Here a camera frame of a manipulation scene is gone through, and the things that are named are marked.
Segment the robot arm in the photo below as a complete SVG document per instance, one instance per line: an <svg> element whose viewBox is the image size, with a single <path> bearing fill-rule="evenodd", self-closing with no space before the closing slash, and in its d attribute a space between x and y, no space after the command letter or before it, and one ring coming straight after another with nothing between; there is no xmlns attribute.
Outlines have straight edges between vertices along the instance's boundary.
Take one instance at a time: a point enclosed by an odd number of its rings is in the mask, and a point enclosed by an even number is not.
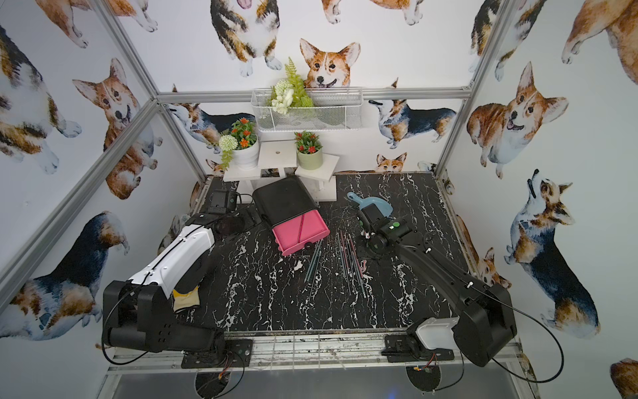
<svg viewBox="0 0 638 399"><path fill-rule="evenodd" d="M177 282L206 251L212 250L215 237L211 228L191 224L185 226L177 238L148 266L131 277L131 283L155 283L170 298Z"/></svg>
<svg viewBox="0 0 638 399"><path fill-rule="evenodd" d="M384 217L375 204L359 211L359 220L369 237L370 250L379 255L393 253L411 265L457 314L451 319L428 319L408 329L426 348L458 348L472 363L483 367L515 337L514 312L490 300L511 306L510 295L501 285L483 284L432 248L409 223Z"/></svg>

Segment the corgi ear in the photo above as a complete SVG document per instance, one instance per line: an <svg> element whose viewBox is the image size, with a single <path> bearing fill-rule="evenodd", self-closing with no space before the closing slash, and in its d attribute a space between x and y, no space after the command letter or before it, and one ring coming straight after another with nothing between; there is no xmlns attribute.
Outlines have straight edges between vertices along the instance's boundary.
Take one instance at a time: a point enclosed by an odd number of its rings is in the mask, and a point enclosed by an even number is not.
<svg viewBox="0 0 638 399"><path fill-rule="evenodd" d="M319 49L303 39L299 40L299 47L301 48L301 54L304 56L304 59L306 60L306 64L310 66L313 62L313 59L317 55L317 53L320 52Z"/></svg>
<svg viewBox="0 0 638 399"><path fill-rule="evenodd" d="M547 109L543 112L543 122L549 123L558 118L567 110L569 101L565 97L546 98Z"/></svg>
<svg viewBox="0 0 638 399"><path fill-rule="evenodd" d="M503 286L504 289L509 290L510 288L512 288L512 283L510 283L510 280L503 278L501 276L498 277L499 279L499 284Z"/></svg>
<svg viewBox="0 0 638 399"><path fill-rule="evenodd" d="M494 247L487 250L487 253L485 254L485 260L494 263Z"/></svg>
<svg viewBox="0 0 638 399"><path fill-rule="evenodd" d="M564 184L559 184L558 188L560 189L560 193L562 194L565 190L567 190L568 188L570 188L572 186L573 183L564 183Z"/></svg>
<svg viewBox="0 0 638 399"><path fill-rule="evenodd" d="M111 75L112 78L116 78L122 84L126 85L126 74L124 73L124 67L117 58L111 59Z"/></svg>
<svg viewBox="0 0 638 399"><path fill-rule="evenodd" d="M552 218L557 222L568 226L573 225L576 222L562 202L554 208Z"/></svg>
<svg viewBox="0 0 638 399"><path fill-rule="evenodd" d="M530 86L534 86L534 72L531 70L531 61L527 63L527 66L523 70L517 92L521 92Z"/></svg>
<svg viewBox="0 0 638 399"><path fill-rule="evenodd" d="M94 103L98 107L101 107L100 102L98 101L98 91L96 88L97 85L95 83L73 79L73 84L75 84L75 88L78 89L78 91L90 102Z"/></svg>
<svg viewBox="0 0 638 399"><path fill-rule="evenodd" d="M339 51L346 59L346 64L351 67L359 58L359 54L361 54L361 45L359 43L351 43L345 49Z"/></svg>

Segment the corgi tail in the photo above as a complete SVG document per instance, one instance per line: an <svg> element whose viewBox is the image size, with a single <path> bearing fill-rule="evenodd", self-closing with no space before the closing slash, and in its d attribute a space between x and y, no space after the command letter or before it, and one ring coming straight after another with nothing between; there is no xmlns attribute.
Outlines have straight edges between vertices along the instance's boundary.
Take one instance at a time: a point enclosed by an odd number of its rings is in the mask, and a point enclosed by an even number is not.
<svg viewBox="0 0 638 399"><path fill-rule="evenodd" d="M477 253L476 248L474 248L474 244L472 243L472 238L470 237L470 232L468 231L467 226L465 225L465 223L463 222L463 219L461 219L459 215L456 215L456 220L459 222L459 228L461 229L461 233L463 234L463 237L465 237L465 241L468 243L468 249L470 251L470 255L474 259L474 262L476 264L479 264L479 261L480 261L479 254Z"/></svg>

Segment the metal frame bar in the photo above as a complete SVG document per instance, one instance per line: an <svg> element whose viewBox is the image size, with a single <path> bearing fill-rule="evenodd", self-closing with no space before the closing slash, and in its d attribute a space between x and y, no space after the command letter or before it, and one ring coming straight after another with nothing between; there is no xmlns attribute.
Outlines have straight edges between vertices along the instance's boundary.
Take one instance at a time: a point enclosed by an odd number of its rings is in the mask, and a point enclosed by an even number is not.
<svg viewBox="0 0 638 399"><path fill-rule="evenodd" d="M157 100L149 100L144 104L122 134L100 155L71 192L9 261L0 275L0 312L33 274L111 170L135 143L142 130L158 113L159 108Z"/></svg>
<svg viewBox="0 0 638 399"><path fill-rule="evenodd" d="M454 121L454 126L452 127L452 131L450 132L450 137L445 143L443 152L441 153L439 161L436 164L436 170L434 174L437 178L441 176L441 173L443 173L443 170L445 169L445 164L448 162L452 151L454 150L456 140L461 134L461 130L465 126L465 121L470 116L474 101L479 95L480 88L485 82L485 77L489 71L490 64L492 63L492 61L494 61L493 58L496 56L497 51L501 47L503 39L507 34L507 31L510 29L510 26L513 23L514 14L516 13L516 6L518 2L519 0L503 0L501 2L501 7L498 10L496 20L494 21L494 25L492 26L492 31L489 35L489 38L487 39L485 51L483 51L483 56L481 57L481 60L478 64L478 68L476 73L474 74L474 78L470 82L471 95L465 102L463 102L463 106L461 106L461 110L458 112L456 120Z"/></svg>
<svg viewBox="0 0 638 399"><path fill-rule="evenodd" d="M338 93L337 89L330 89L331 93ZM441 87L430 89L363 89L364 100L428 100L444 98L469 98L469 87ZM184 91L178 93L158 93L160 104L185 103L249 103L253 92L244 91Z"/></svg>
<svg viewBox="0 0 638 399"><path fill-rule="evenodd" d="M155 100L159 93L155 81L153 81L151 73L146 68L140 54L135 49L131 38L126 33L126 30L124 30L119 19L115 16L111 5L106 0L89 0L89 3L91 8L98 15L100 22L104 25L104 28L111 36L111 39L113 39L117 49L122 55L124 55L124 57L126 57L126 60L133 68L133 73L136 78L141 81L142 86L149 95L149 98ZM177 143L177 147L180 151L182 151L182 154L197 175L197 178L203 183L206 180L206 172L204 172L204 168L197 161L197 157L195 156L193 149L184 138L179 126L177 126L177 122L175 122L172 117L167 117L163 109L161 109L161 111L162 118L168 126L168 130L173 135L173 138Z"/></svg>

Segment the black marble tabletop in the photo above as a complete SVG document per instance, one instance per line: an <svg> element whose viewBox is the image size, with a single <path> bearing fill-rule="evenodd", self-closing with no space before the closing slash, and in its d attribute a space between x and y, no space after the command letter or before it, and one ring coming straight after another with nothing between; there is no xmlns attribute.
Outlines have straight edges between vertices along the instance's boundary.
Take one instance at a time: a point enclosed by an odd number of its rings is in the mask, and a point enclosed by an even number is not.
<svg viewBox="0 0 638 399"><path fill-rule="evenodd" d="M209 193L236 186L214 179ZM324 239L314 284L304 283L314 245L282 257L273 233L262 224L216 247L216 267L200 284L201 305L179 317L225 331L389 329L408 327L424 317L450 317L449 304L436 289L389 255L367 261L366 297L354 285L348 290L334 234L349 233L359 244L358 256L368 256L359 236L356 204L346 198L350 191L388 200L393 217L411 220L439 251L465 265L431 174L337 175L337 201L321 202L319 209L331 233Z"/></svg>

